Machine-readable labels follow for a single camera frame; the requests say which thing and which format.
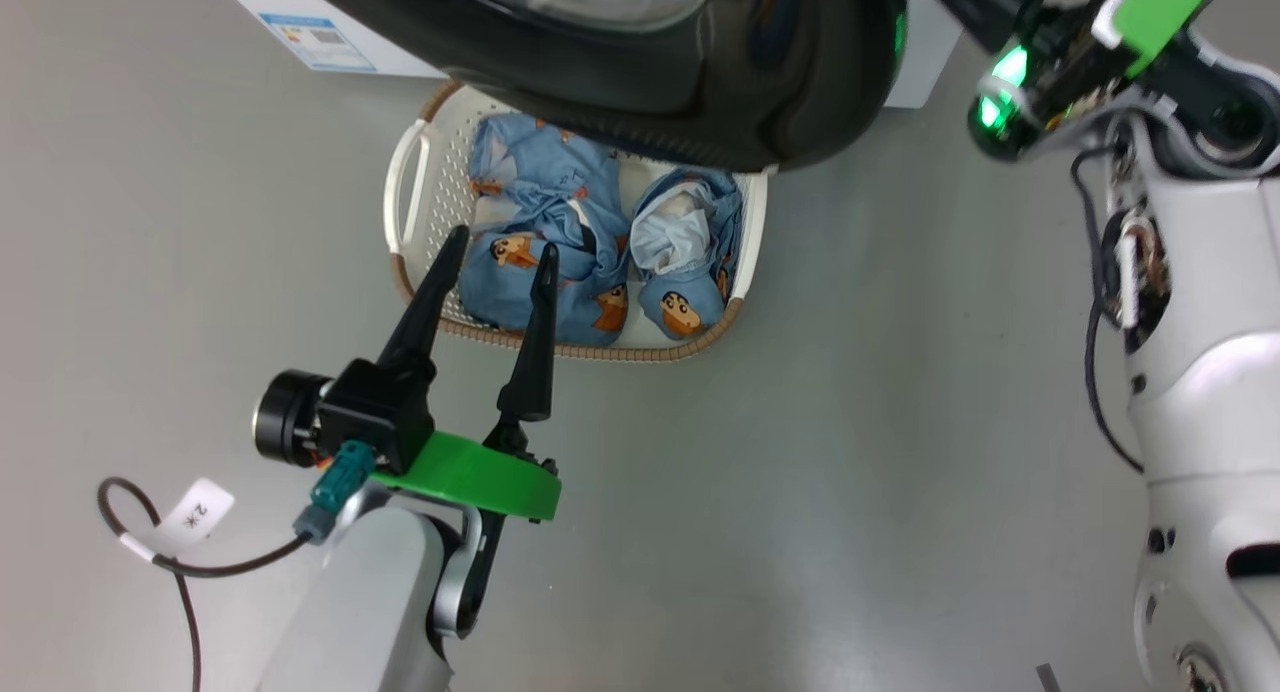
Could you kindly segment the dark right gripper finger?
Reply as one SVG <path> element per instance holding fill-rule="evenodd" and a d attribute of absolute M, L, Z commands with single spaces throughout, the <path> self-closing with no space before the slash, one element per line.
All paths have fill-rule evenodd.
<path fill-rule="evenodd" d="M 997 52 L 1034 32 L 1044 0 L 938 0 L 980 49 Z"/>

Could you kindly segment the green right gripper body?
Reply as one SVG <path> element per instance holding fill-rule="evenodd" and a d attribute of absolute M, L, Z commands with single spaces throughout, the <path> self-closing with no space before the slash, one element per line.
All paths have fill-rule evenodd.
<path fill-rule="evenodd" d="M 1061 128 L 1129 98 L 1170 100 L 1197 124 L 1226 105 L 1226 77 L 1190 37 L 1208 0 L 1088 0 L 1042 17 L 1039 124 Z"/>

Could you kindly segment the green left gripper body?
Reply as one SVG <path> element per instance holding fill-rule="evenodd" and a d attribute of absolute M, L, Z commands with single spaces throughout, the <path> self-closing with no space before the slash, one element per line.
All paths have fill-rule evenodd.
<path fill-rule="evenodd" d="M 390 490 L 425 499 L 541 522 L 556 518 L 562 491 L 561 478 L 535 460 L 440 431 L 425 443 L 404 473 L 376 469 L 372 478 Z"/>

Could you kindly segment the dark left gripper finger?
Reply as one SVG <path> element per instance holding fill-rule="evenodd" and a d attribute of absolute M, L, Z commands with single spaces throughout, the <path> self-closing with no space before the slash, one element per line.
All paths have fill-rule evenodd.
<path fill-rule="evenodd" d="M 440 324 L 442 310 L 456 287 L 470 240 L 466 224 L 458 224 L 445 237 L 444 244 L 412 295 L 399 324 L 379 356 L 379 367 L 428 368 Z"/>
<path fill-rule="evenodd" d="M 489 449 L 535 467 L 543 464 L 529 452 L 524 423 L 543 422 L 552 414 L 559 262 L 558 247 L 545 246 L 532 278 L 531 315 L 524 342 L 512 376 L 497 400 L 499 420 L 485 437 Z"/>

